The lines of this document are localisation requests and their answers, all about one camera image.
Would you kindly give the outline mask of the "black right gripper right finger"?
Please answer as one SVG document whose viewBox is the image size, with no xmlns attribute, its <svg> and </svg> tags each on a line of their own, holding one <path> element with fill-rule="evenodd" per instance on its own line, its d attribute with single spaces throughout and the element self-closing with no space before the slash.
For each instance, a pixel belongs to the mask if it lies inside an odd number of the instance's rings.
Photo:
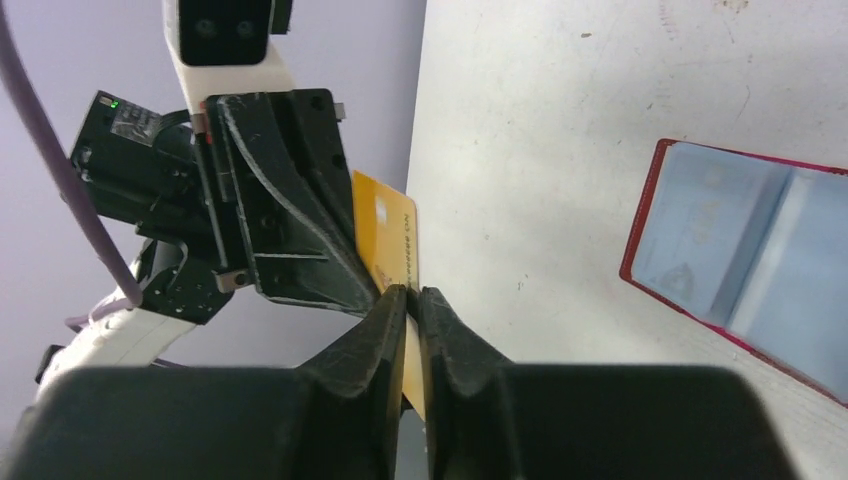
<svg viewBox="0 0 848 480">
<path fill-rule="evenodd" d="M 794 479 L 764 407 L 705 365 L 527 364 L 418 296 L 434 479 Z"/>
</svg>

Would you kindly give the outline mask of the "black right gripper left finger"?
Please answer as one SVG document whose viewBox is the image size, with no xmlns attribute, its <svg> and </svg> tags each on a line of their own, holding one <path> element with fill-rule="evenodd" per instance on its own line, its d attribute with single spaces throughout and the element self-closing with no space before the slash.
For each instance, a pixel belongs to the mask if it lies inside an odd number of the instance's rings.
<svg viewBox="0 0 848 480">
<path fill-rule="evenodd" d="M 407 292 L 294 369 L 87 368 L 22 417 L 10 479 L 390 479 Z"/>
</svg>

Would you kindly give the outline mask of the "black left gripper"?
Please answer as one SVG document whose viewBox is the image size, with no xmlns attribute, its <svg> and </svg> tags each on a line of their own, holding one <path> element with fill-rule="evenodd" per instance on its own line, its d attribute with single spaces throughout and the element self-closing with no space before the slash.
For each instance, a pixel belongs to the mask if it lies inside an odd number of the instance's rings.
<svg viewBox="0 0 848 480">
<path fill-rule="evenodd" d="M 274 303 L 363 317 L 379 293 L 356 251 L 352 179 L 327 89 L 222 94 L 204 102 L 215 179 L 235 208 L 246 267 Z M 98 91 L 71 162 L 97 213 L 145 243 L 142 309 L 207 324 L 232 298 L 189 114 Z"/>
</svg>

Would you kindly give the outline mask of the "gold card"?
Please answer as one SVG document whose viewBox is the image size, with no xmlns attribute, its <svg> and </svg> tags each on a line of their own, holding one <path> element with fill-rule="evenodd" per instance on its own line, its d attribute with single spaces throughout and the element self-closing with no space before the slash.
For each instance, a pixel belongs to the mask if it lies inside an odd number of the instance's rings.
<svg viewBox="0 0 848 480">
<path fill-rule="evenodd" d="M 380 292 L 419 285 L 418 216 L 413 199 L 360 171 L 352 174 L 355 241 L 358 254 Z M 419 331 L 406 319 L 403 394 L 421 419 L 426 418 Z"/>
</svg>

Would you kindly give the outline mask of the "red leather card holder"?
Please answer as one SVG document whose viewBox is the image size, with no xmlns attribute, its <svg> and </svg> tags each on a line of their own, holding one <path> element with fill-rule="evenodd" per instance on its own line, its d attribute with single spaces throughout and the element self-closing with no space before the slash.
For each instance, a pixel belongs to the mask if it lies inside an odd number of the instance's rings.
<svg viewBox="0 0 848 480">
<path fill-rule="evenodd" d="M 845 169 L 661 139 L 619 275 L 846 403 Z"/>
</svg>

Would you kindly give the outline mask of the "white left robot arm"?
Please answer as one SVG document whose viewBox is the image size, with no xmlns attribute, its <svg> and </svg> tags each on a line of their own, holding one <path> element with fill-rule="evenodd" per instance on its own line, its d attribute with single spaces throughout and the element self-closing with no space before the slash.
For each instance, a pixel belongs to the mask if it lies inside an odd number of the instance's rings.
<svg viewBox="0 0 848 480">
<path fill-rule="evenodd" d="M 97 213 L 135 228 L 141 303 L 115 291 L 45 354 L 48 389 L 89 366 L 149 366 L 244 287 L 365 316 L 379 293 L 355 245 L 352 180 L 326 89 L 213 95 L 159 114 L 98 92 L 70 162 Z"/>
</svg>

